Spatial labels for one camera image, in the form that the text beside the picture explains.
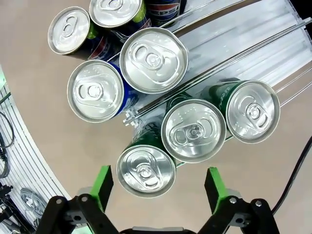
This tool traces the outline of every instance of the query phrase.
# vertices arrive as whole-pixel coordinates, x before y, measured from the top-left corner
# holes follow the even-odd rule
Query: transparent plastic rack
[[[262,80],[279,93],[312,70],[307,65],[312,60],[312,42],[305,30],[312,19],[301,19],[288,0],[188,3],[190,10],[162,26],[188,49],[186,75],[169,92],[141,98],[127,111],[126,125],[137,127],[152,117],[163,116],[165,103],[175,95],[187,92],[198,97],[204,87],[222,78]],[[118,63],[118,57],[115,55],[111,61]],[[307,69],[290,81],[286,79],[302,67]],[[312,82],[282,102],[281,107],[311,85]]]

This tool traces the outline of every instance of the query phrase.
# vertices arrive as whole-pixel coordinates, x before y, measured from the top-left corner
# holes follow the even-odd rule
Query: silver can top
[[[92,123],[114,117],[123,102],[124,88],[118,71],[109,63],[89,60],[71,74],[67,98],[75,114]]]
[[[84,43],[89,29],[88,13],[81,7],[68,7],[52,20],[48,31],[49,46],[57,54],[69,54]]]
[[[90,17],[104,28],[122,26],[139,12],[143,0],[91,0]]]
[[[215,155],[226,136],[221,112],[211,103],[189,99],[171,108],[161,126],[161,139],[170,155],[197,163]]]
[[[116,168],[121,185],[140,197],[156,197],[167,192],[176,178],[173,160],[161,149],[138,145],[126,149]]]
[[[188,54],[169,30],[146,28],[126,41],[119,63],[122,75],[134,89],[159,94],[182,80],[188,67]]]
[[[258,143],[275,130],[280,116],[279,100],[264,82],[243,82],[231,94],[226,122],[232,135],[245,143]]]

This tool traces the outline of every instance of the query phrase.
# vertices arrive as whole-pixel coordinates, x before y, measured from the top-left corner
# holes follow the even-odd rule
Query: slatted metal panel
[[[0,99],[7,93],[9,93],[9,89],[5,85],[0,91]],[[0,111],[10,120],[15,134],[14,144],[7,149],[11,172],[7,178],[0,181],[2,184],[14,187],[10,193],[12,200],[24,215],[27,212],[26,218],[33,221],[35,216],[30,211],[26,211],[26,207],[20,198],[21,188],[29,188],[35,191],[46,202],[55,195],[61,195],[67,199],[71,198],[51,171],[30,136],[12,96],[1,105]],[[0,118],[0,132],[5,144],[10,143],[12,133],[4,118]]]

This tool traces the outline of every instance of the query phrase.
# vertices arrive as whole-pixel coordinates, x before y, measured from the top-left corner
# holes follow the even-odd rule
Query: soda can
[[[167,192],[176,178],[176,164],[166,152],[160,123],[145,125],[122,152],[116,172],[121,185],[140,197],[156,197]]]
[[[122,43],[136,31],[152,26],[143,0],[91,0],[89,12],[94,23],[112,30]]]
[[[183,79],[188,63],[185,46],[164,28],[146,28],[134,33],[119,56],[125,80],[146,94],[173,89]]]
[[[233,80],[207,86],[201,98],[224,115],[231,134],[245,143],[259,143],[275,130],[280,116],[274,90],[258,80]]]
[[[119,68],[101,60],[83,62],[73,71],[67,98],[74,113],[91,123],[107,121],[138,101]]]
[[[186,0],[147,0],[147,12],[152,25],[159,27],[175,17],[183,14]]]
[[[177,160],[198,163],[210,159],[221,149],[226,132],[223,115],[205,100],[182,93],[167,103],[161,139]]]
[[[57,54],[84,60],[108,60],[118,51],[111,37],[100,32],[88,13],[77,6],[68,7],[55,16],[49,27],[48,43]]]

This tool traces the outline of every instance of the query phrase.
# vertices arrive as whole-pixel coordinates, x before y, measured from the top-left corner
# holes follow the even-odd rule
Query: bolt
[[[262,203],[261,203],[261,201],[256,201],[256,202],[255,202],[255,205],[256,205],[257,207],[260,207],[260,206],[262,206]]]
[[[236,198],[232,197],[232,198],[230,199],[230,203],[235,204],[235,203],[236,203]]]

